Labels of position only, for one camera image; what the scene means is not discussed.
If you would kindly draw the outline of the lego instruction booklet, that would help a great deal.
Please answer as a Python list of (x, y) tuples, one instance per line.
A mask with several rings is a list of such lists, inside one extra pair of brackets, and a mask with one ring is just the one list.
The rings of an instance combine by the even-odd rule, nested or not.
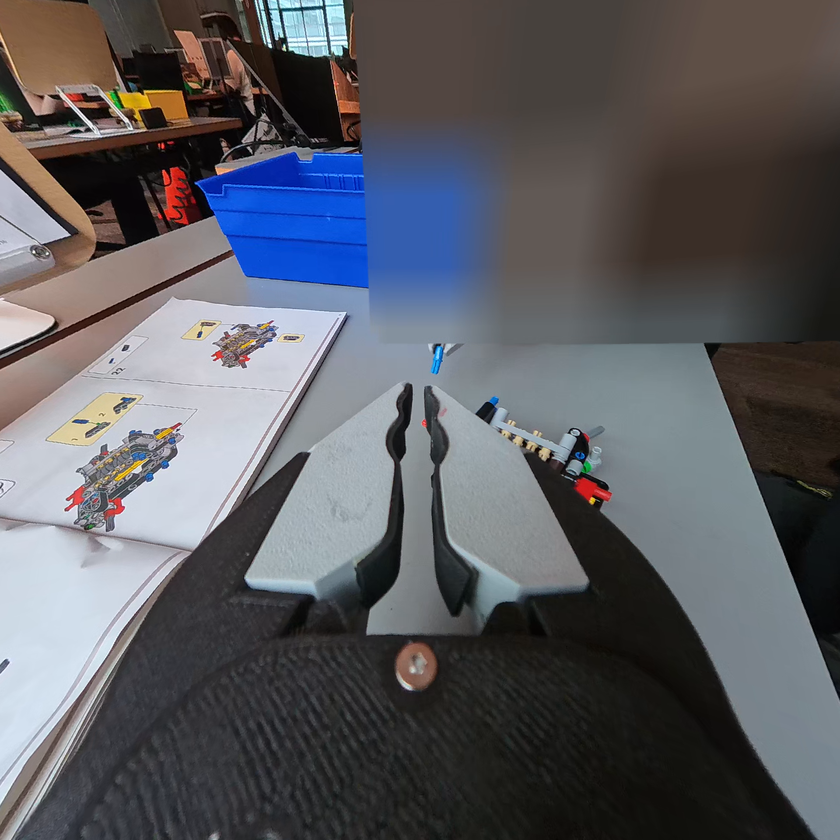
[(244, 498), (343, 311), (171, 299), (2, 430), (2, 804)]

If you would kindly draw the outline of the blue plastic bin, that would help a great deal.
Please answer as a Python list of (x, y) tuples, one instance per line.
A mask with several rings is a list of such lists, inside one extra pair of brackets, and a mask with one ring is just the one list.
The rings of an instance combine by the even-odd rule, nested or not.
[(196, 185), (247, 277), (369, 286), (361, 154), (290, 152)]

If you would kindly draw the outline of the wooden background table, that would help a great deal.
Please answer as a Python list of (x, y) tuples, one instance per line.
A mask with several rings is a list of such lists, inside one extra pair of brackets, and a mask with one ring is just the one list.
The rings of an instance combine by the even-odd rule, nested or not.
[(205, 135), (218, 135), (240, 130), (243, 123), (235, 118), (190, 118), (162, 129), (116, 130), (103, 134), (75, 132), (66, 134), (40, 132), (12, 132), (39, 161), (54, 160), (102, 151), (152, 146), (189, 140)]

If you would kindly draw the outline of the clear acrylic stand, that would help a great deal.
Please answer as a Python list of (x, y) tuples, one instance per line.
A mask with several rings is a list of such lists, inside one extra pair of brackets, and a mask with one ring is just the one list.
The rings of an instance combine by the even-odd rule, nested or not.
[(120, 99), (96, 85), (56, 86), (55, 92), (85, 129), (97, 137), (130, 134), (136, 130)]

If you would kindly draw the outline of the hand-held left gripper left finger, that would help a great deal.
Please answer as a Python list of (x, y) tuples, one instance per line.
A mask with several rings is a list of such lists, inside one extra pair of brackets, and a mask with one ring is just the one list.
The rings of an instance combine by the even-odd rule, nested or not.
[(259, 538), (245, 584), (287, 602), (297, 597), (284, 635), (305, 633), (313, 607), (328, 622), (366, 618), (396, 582), (412, 404), (413, 386), (397, 383), (288, 462), (276, 487), (265, 483), (246, 500)]

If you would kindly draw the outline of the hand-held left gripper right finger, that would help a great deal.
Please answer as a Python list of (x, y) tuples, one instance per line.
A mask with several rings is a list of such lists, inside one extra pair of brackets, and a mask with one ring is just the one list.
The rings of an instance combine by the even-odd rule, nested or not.
[(451, 395), (423, 394), (434, 466), (437, 587), (485, 625), (502, 603), (579, 594), (590, 580), (521, 451)]

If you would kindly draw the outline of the yellow plastic bin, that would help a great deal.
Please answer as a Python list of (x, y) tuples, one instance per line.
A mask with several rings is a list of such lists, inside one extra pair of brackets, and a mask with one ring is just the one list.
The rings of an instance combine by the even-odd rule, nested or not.
[(121, 107), (131, 112), (133, 120), (142, 123), (137, 110), (159, 107), (163, 110), (168, 123), (180, 123), (189, 119), (183, 91), (151, 90), (145, 92), (118, 91)]

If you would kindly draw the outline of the grey lego car assembly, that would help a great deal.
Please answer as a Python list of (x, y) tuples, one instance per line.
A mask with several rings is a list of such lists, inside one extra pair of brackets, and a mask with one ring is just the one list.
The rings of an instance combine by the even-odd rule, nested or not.
[(538, 430), (520, 428), (510, 419), (508, 410), (499, 406), (497, 396), (485, 401), (476, 415), (508, 442), (557, 471), (591, 507), (601, 509), (613, 497), (609, 485), (596, 475), (602, 464), (602, 449), (592, 440), (604, 433), (604, 426), (586, 431), (571, 427), (559, 442), (554, 442)]

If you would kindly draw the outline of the white tray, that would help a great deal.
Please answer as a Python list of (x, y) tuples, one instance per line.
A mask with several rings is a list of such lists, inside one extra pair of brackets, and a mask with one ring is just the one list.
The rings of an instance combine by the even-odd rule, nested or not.
[(46, 313), (1, 299), (1, 354), (48, 334), (57, 325)]

